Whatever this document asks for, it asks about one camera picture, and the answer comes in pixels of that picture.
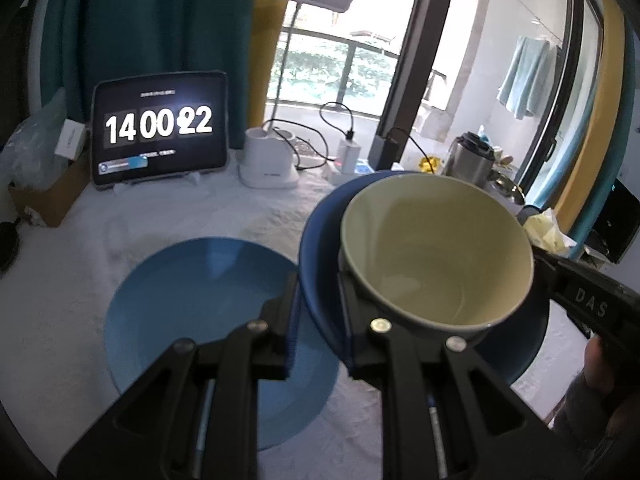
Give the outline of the person's hand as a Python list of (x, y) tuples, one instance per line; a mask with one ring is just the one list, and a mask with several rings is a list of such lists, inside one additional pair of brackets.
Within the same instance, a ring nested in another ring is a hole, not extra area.
[(585, 348), (584, 367), (567, 388), (552, 431), (590, 479), (639, 477), (639, 384), (605, 354), (602, 338)]

